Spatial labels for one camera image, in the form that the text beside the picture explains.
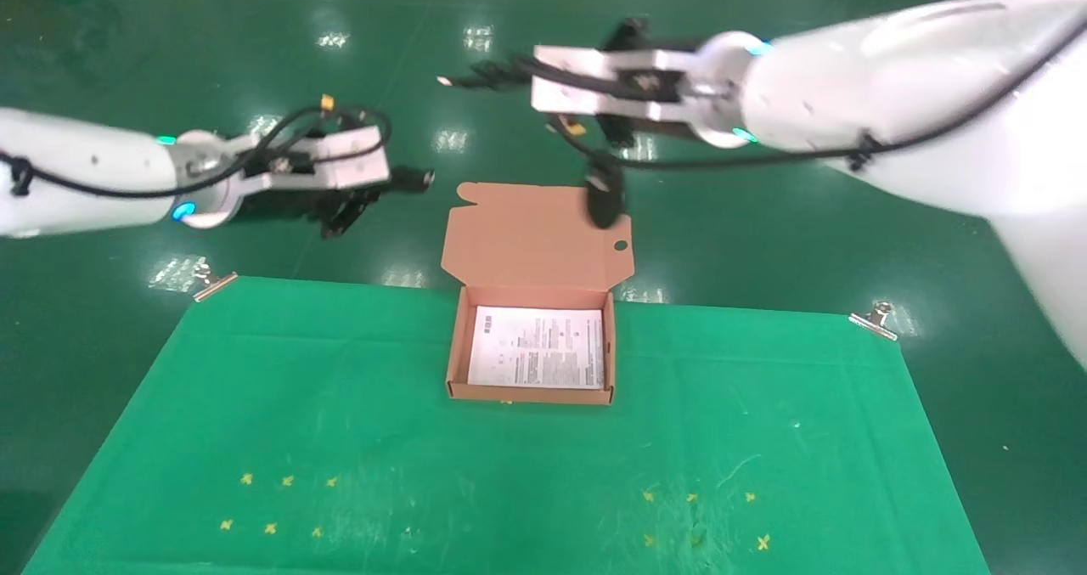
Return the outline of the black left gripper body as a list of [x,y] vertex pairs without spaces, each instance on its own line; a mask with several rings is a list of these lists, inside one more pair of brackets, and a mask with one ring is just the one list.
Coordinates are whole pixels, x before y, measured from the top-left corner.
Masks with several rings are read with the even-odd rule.
[[242,222],[276,222],[276,220],[304,218],[321,227],[321,202],[335,193],[372,193],[377,202],[383,195],[382,187],[358,189],[273,189],[255,193],[242,200]]

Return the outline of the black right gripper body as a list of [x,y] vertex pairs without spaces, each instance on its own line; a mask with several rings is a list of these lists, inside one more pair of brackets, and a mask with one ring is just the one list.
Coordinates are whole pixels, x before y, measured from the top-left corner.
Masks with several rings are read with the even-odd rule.
[[[624,18],[617,28],[605,38],[605,43],[601,48],[607,53],[665,50],[665,52],[687,54],[690,51],[690,42],[687,40],[677,40],[677,38],[653,40],[648,36],[648,18]],[[679,98],[676,91],[679,76],[678,71],[671,70],[661,73],[653,73],[649,70],[621,70],[619,80],[633,85],[639,90],[663,95],[667,100],[676,100]],[[664,135],[664,137],[679,138],[679,140],[687,140],[690,137],[690,127],[682,122],[657,122],[629,116],[602,115],[599,117],[599,126],[611,148],[633,148],[637,133]]]

